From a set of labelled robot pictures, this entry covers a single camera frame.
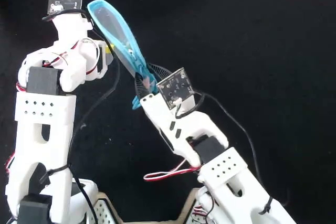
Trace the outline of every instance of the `black cable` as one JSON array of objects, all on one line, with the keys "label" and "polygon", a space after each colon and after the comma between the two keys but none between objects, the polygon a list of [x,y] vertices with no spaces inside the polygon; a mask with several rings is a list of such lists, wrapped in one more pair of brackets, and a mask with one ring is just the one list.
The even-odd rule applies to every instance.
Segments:
[{"label": "black cable", "polygon": [[92,212],[92,214],[93,214],[95,223],[98,224],[98,218],[97,218],[96,212],[94,211],[94,208],[93,208],[93,205],[92,205],[92,203],[91,203],[91,201],[90,201],[89,196],[87,195],[86,191],[83,189],[83,187],[82,187],[82,185],[81,185],[81,183],[80,183],[80,181],[79,181],[79,178],[73,173],[73,170],[71,169],[70,166],[69,166],[69,170],[71,171],[71,173],[72,173],[72,177],[74,178],[74,180],[75,180],[75,182],[76,182],[76,184],[77,184],[79,190],[81,191],[81,193],[83,194],[83,196],[84,196],[86,202],[87,202],[88,205],[89,205],[89,208],[90,208],[90,210],[91,210],[91,212]]},{"label": "black cable", "polygon": [[55,18],[56,16],[62,15],[62,14],[68,14],[68,13],[80,13],[82,14],[88,21],[91,22],[91,20],[88,18],[88,12],[86,10],[82,10],[82,9],[69,9],[69,10],[61,10],[60,12],[56,12],[53,14],[50,14],[48,16],[45,16],[42,18],[42,21],[51,21],[53,18]]},{"label": "black cable", "polygon": [[257,161],[257,154],[256,154],[256,151],[254,149],[254,144],[252,142],[252,139],[251,137],[249,136],[249,134],[247,133],[246,129],[244,129],[244,127],[229,113],[227,112],[227,110],[223,107],[223,105],[216,99],[214,98],[212,95],[210,94],[207,94],[207,93],[204,93],[202,92],[203,95],[205,95],[206,97],[209,97],[210,99],[212,99],[214,102],[217,103],[217,105],[221,108],[221,110],[223,110],[223,112],[235,123],[237,124],[237,126],[245,133],[247,139],[248,139],[248,142],[250,144],[250,148],[252,150],[252,154],[253,154],[253,160],[254,160],[254,166],[255,166],[255,169],[256,169],[256,176],[257,176],[257,180],[259,181],[259,183],[263,185],[263,181],[261,180],[261,175],[260,175],[260,171],[259,171],[259,166],[258,166],[258,161]]},{"label": "black cable", "polygon": [[212,206],[211,206],[211,209],[209,210],[209,212],[206,214],[205,216],[205,223],[206,224],[209,224],[208,223],[208,217],[209,217],[209,214],[211,213],[212,210],[214,210],[214,207],[215,207],[215,200],[214,200],[214,197],[209,193],[210,197],[211,197],[211,200],[212,200]]},{"label": "black cable", "polygon": [[88,110],[87,112],[83,115],[83,117],[81,118],[81,120],[77,123],[77,126],[74,128],[73,130],[73,134],[72,134],[72,138],[70,141],[70,145],[69,145],[69,153],[68,153],[68,164],[70,164],[69,162],[69,157],[71,156],[71,151],[72,151],[72,146],[73,146],[73,142],[77,136],[77,133],[80,130],[80,127],[83,125],[84,121],[88,118],[88,116],[91,114],[91,112],[103,101],[105,100],[110,94],[112,94],[114,92],[114,90],[116,90],[116,87],[119,83],[120,80],[120,63],[119,63],[119,58],[114,54],[114,51],[110,45],[110,43],[107,41],[106,38],[102,37],[105,42],[107,43],[111,53],[113,54],[114,60],[116,61],[117,64],[117,70],[116,70],[116,78],[115,81],[112,85],[112,87],[110,89],[108,89]]},{"label": "black cable", "polygon": [[180,110],[181,108],[181,104],[178,105],[177,109],[176,109],[176,112],[175,112],[175,118],[176,119],[181,119],[189,114],[191,114],[192,112],[198,110],[200,108],[200,106],[202,105],[202,103],[204,102],[204,99],[205,99],[205,95],[202,94],[202,93],[198,93],[197,94],[201,95],[201,98],[199,99],[198,103],[190,110],[188,110],[187,112],[184,112],[183,114],[181,115],[177,115],[178,111]]},{"label": "black cable", "polygon": [[6,224],[12,224],[15,221],[14,217],[11,217]]}]

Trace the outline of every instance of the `black surface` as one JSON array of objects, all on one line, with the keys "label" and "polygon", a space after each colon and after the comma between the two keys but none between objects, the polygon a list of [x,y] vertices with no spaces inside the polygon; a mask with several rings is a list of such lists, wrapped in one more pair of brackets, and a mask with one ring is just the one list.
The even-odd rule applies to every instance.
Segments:
[{"label": "black surface", "polygon": [[60,95],[62,92],[62,88],[59,84],[59,77],[61,73],[61,69],[31,67],[29,69],[27,92],[35,94]]},{"label": "black surface", "polygon": [[[255,142],[268,192],[286,201],[298,223],[335,223],[336,2],[334,0],[107,0],[131,26],[149,62],[185,67],[193,86],[217,97]],[[0,0],[0,163],[13,151],[17,70],[27,53],[56,39],[43,23],[47,0]],[[77,90],[76,121],[112,85]],[[132,111],[134,82],[122,69],[117,91],[98,107],[74,145],[79,177],[93,179],[125,221],[176,218],[196,176],[145,183],[169,170],[173,155],[141,109]],[[254,173],[249,144],[221,110],[207,112]],[[0,194],[7,182],[0,168]],[[1,197],[0,216],[7,214]]]},{"label": "black surface", "polygon": [[194,146],[194,150],[200,156],[202,163],[206,164],[223,153],[225,148],[214,136],[211,136]]}]

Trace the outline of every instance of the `hole pattern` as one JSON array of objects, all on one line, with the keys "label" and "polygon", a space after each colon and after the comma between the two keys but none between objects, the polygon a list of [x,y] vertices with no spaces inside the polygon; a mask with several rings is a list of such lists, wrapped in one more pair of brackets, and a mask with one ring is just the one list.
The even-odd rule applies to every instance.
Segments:
[{"label": "hole pattern", "polygon": [[[222,160],[222,162],[223,162],[223,164],[226,164],[227,162],[229,162],[228,160]],[[225,165],[223,165],[223,167],[222,168],[218,168],[218,169],[216,169],[216,173],[218,173],[218,174],[216,174],[216,177],[217,178],[220,178],[220,174],[226,174],[228,171],[231,171],[232,170],[232,167],[227,167],[227,166],[225,166]]]},{"label": "hole pattern", "polygon": [[[33,104],[34,104],[34,105],[39,105],[39,102],[37,102],[37,101],[33,101]],[[26,110],[26,111],[24,111],[24,113],[25,113],[25,114],[31,113],[31,114],[33,114],[33,115],[36,115],[36,111],[33,111],[33,112],[30,111],[30,112],[28,112],[28,111]]]},{"label": "hole pattern", "polygon": [[[98,201],[98,203],[95,205],[95,212],[98,218],[98,224],[113,224],[114,219],[113,216],[109,216],[109,211],[107,206],[105,205],[105,202],[101,203],[102,201]],[[92,213],[89,213],[89,218],[91,221],[94,221]]]}]

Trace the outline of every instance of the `red and white wire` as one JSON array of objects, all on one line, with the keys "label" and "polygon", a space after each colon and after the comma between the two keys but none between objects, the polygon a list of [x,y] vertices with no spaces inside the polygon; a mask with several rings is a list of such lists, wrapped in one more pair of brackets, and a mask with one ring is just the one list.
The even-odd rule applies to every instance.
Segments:
[{"label": "red and white wire", "polygon": [[[70,49],[75,49],[78,45],[79,40],[77,40],[77,42],[70,48]],[[50,52],[51,54],[56,54],[58,57],[56,57],[54,60],[52,60],[51,62],[45,62],[43,64],[43,67],[50,67],[53,66],[54,64],[56,64],[60,59],[62,59],[66,64],[68,64],[68,62],[65,60],[65,58],[63,57],[63,55],[65,55],[67,52],[63,52],[61,54],[57,54],[55,52]]]},{"label": "red and white wire", "polygon": [[156,173],[146,174],[145,176],[143,176],[143,179],[145,181],[158,181],[158,180],[162,180],[162,179],[169,178],[169,177],[172,177],[172,176],[176,176],[176,175],[179,175],[179,174],[194,172],[194,171],[200,169],[200,167],[190,167],[190,168],[187,168],[187,169],[179,170],[180,167],[185,162],[186,162],[186,160],[183,160],[177,167],[170,170],[169,172],[156,172]]},{"label": "red and white wire", "polygon": [[19,82],[17,82],[15,84],[15,86],[16,86],[16,90],[17,91],[19,91],[19,92],[26,92],[26,89],[24,87],[22,87]]},{"label": "red and white wire", "polygon": [[5,163],[5,169],[7,174],[9,174],[9,168],[13,163],[14,158],[15,158],[15,152],[13,152],[11,156],[9,156],[8,160]]},{"label": "red and white wire", "polygon": [[93,43],[94,46],[96,47],[96,50],[97,50],[97,57],[96,57],[95,63],[93,64],[93,67],[92,67],[90,70],[88,70],[88,71],[86,72],[86,74],[90,74],[90,73],[92,73],[92,72],[96,69],[96,67],[97,67],[97,65],[98,65],[99,57],[100,57],[100,47],[98,46],[97,42],[95,42],[95,41],[94,41],[93,39],[91,39],[91,38],[83,38],[83,39],[80,39],[80,40],[78,41],[78,43],[77,43],[78,47],[80,47],[80,44],[83,43],[83,42],[86,41],[86,40],[88,40],[88,41],[90,41],[91,43]]}]

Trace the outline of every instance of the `white wire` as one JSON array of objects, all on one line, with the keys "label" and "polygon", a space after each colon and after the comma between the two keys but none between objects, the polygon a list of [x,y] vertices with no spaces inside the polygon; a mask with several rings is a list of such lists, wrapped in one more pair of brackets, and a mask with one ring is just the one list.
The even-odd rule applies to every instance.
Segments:
[{"label": "white wire", "polygon": [[189,171],[190,168],[188,169],[182,169],[182,170],[179,170],[180,167],[186,162],[186,160],[184,159],[177,167],[175,167],[174,169],[170,170],[169,172],[156,172],[156,173],[148,173],[146,174],[145,176],[143,176],[143,179],[144,180],[153,180],[153,179],[160,179],[160,178],[165,178],[169,175],[171,175],[172,173],[176,172],[177,170],[179,172],[184,172],[184,171]]},{"label": "white wire", "polygon": [[195,211],[195,212],[199,212],[199,213],[203,213],[203,214],[207,214],[208,212],[207,211],[205,211],[204,209],[202,209],[202,208],[193,208],[193,210]]},{"label": "white wire", "polygon": [[91,71],[91,70],[92,70],[93,68],[95,68],[95,67],[97,66],[97,64],[98,64],[99,56],[100,56],[100,47],[98,46],[97,42],[95,42],[95,41],[94,41],[93,39],[91,39],[91,38],[83,38],[83,39],[80,39],[80,40],[78,41],[78,46],[79,46],[80,43],[82,43],[82,42],[85,41],[85,40],[88,40],[88,41],[90,41],[91,43],[93,43],[94,46],[95,46],[96,49],[97,49],[97,58],[96,58],[96,61],[95,61],[94,65],[93,65],[93,67],[90,68],[90,69],[88,70],[88,71]]}]

